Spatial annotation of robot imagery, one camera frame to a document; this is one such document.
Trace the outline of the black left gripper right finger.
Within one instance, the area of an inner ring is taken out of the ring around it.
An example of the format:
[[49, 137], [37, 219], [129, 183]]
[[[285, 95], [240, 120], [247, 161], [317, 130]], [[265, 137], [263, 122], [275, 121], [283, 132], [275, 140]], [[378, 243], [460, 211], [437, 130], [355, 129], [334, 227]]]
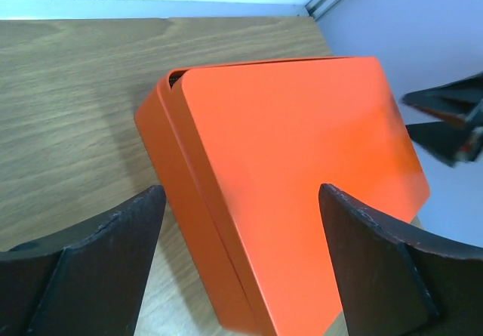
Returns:
[[331, 184], [318, 201], [350, 335], [480, 335], [482, 249], [398, 220]]

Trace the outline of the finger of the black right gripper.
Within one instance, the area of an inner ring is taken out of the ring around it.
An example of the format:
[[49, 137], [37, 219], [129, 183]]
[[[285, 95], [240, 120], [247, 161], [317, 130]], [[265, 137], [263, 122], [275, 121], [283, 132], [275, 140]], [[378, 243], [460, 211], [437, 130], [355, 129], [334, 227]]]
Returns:
[[405, 94], [402, 103], [459, 126], [482, 126], [482, 72]]
[[427, 122], [406, 125], [412, 141], [447, 166], [457, 163], [458, 149], [468, 139], [471, 130], [456, 128], [446, 122]]

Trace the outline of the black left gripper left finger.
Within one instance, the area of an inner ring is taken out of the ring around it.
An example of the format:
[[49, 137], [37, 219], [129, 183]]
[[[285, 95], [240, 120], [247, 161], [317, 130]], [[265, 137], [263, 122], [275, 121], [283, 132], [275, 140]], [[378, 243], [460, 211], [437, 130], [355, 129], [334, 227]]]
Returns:
[[155, 185], [1, 253], [3, 335], [133, 335], [162, 226]]

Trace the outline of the orange chocolate box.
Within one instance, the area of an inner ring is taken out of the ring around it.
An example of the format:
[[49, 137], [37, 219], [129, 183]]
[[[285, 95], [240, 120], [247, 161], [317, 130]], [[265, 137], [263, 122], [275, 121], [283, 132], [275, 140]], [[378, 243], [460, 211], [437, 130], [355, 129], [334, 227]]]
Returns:
[[261, 327], [177, 136], [169, 95], [185, 72], [184, 68], [173, 69], [163, 76], [141, 103], [134, 120], [219, 323], [230, 331], [259, 335]]

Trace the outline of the orange box lid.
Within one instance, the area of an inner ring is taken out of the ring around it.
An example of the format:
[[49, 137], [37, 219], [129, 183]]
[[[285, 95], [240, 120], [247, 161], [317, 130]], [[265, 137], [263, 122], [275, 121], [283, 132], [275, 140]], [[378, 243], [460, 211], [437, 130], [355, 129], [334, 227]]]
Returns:
[[224, 327], [322, 335], [341, 311], [318, 191], [329, 183], [409, 222], [426, 176], [375, 57], [176, 69], [166, 101], [234, 285]]

